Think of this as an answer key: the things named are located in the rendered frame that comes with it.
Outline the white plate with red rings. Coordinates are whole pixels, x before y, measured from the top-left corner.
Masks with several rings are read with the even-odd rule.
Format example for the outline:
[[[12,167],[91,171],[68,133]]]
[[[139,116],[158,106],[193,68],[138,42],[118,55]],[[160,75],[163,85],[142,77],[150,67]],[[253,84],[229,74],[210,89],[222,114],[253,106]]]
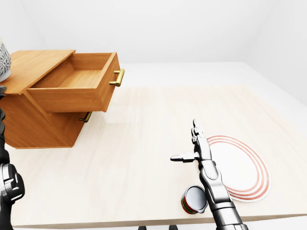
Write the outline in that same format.
[[[243,141],[215,135],[207,138],[222,181],[230,196],[241,202],[257,202],[270,192],[272,178],[261,156]]]

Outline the wooden cabinet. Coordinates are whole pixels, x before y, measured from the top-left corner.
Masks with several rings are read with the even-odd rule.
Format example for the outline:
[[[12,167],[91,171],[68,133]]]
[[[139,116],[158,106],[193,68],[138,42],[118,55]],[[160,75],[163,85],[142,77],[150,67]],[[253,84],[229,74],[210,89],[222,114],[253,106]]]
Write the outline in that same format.
[[[65,61],[75,50],[21,50],[11,54],[11,74],[0,108],[5,112],[5,142],[17,149],[72,147],[85,112],[47,113],[27,89]]]

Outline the open wooden drawer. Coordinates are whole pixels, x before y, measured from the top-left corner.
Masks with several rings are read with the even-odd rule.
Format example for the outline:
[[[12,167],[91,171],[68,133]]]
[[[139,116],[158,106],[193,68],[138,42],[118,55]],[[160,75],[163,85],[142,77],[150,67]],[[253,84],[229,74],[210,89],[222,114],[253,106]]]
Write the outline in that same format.
[[[116,52],[73,53],[27,92],[48,113],[105,112],[119,70]]]

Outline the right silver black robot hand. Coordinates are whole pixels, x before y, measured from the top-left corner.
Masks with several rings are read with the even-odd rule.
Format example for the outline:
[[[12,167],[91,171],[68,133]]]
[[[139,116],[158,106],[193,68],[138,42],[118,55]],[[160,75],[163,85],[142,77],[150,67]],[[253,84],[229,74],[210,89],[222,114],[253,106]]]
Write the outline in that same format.
[[[184,153],[174,155],[170,158],[171,161],[181,161],[183,163],[198,162],[212,160],[212,154],[207,138],[204,135],[203,129],[197,119],[193,119],[193,128],[191,129],[191,140],[194,144],[193,153]]]

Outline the grey patterned bowl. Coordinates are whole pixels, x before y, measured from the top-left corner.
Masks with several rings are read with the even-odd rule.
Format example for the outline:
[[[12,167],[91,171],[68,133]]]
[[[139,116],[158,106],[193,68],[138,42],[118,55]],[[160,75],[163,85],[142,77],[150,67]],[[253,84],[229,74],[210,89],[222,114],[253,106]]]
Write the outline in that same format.
[[[11,75],[11,56],[0,37],[0,82]]]

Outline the red green tin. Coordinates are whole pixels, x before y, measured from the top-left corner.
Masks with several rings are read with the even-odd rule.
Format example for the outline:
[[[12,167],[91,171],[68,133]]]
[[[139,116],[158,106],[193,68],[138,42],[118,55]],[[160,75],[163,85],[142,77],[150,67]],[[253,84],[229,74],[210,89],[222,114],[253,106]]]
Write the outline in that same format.
[[[182,195],[181,205],[188,214],[204,213],[208,205],[205,190],[198,185],[188,187]]]

